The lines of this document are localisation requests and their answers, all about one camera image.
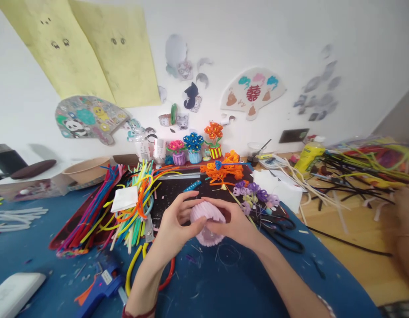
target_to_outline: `yellow glue bottle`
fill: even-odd
[[[325,137],[316,136],[312,142],[308,143],[302,150],[300,159],[294,168],[300,171],[304,176],[308,176],[312,167],[325,152],[325,146],[322,144],[324,141]]]

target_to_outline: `hand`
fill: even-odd
[[[158,250],[156,255],[159,261],[162,261],[162,266],[166,266],[181,251],[185,243],[200,233],[206,225],[206,218],[203,216],[190,226],[182,226],[190,220],[191,208],[204,201],[203,199],[185,200],[198,194],[198,191],[181,193],[163,213],[159,232],[150,250],[150,252]]]
[[[260,232],[250,223],[240,206],[220,199],[203,199],[218,207],[226,219],[226,224],[207,221],[206,227],[216,234],[227,236],[245,247],[252,248]]]

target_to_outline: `forearm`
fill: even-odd
[[[157,250],[151,247],[135,275],[125,311],[132,316],[149,312],[157,302],[158,288],[165,264],[159,260]]]
[[[260,232],[256,234],[251,249],[265,267],[291,318],[330,317],[327,307],[301,280],[276,246]]]

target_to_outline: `purple flower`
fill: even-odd
[[[232,194],[236,197],[239,197],[241,195],[241,189],[235,187],[234,190],[232,190]]]
[[[257,190],[257,198],[263,202],[267,202],[269,194],[266,192],[266,190]]]
[[[260,189],[259,185],[256,184],[255,182],[250,183],[250,184],[248,185],[248,188],[249,188],[251,191],[253,191],[253,192],[256,192],[257,190]]]
[[[249,215],[252,208],[248,202],[241,203],[241,210],[244,212],[245,215]]]
[[[237,183],[235,184],[235,186],[236,186],[237,188],[244,188],[244,187],[245,187],[245,181],[237,182]]]
[[[240,189],[240,194],[242,194],[242,195],[250,195],[250,194],[252,194],[252,192],[251,192],[250,189],[248,189],[248,188],[241,188],[241,189]]]
[[[268,202],[270,202],[274,206],[279,206],[279,198],[276,194],[270,194],[268,196]]]

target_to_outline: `glue gun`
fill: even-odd
[[[104,297],[111,297],[117,292],[123,305],[126,305],[128,300],[123,289],[125,277],[120,274],[119,265],[109,251],[104,250],[101,252],[95,266],[97,273],[94,282],[82,295],[75,299],[81,306],[76,313],[76,318],[90,317]]]

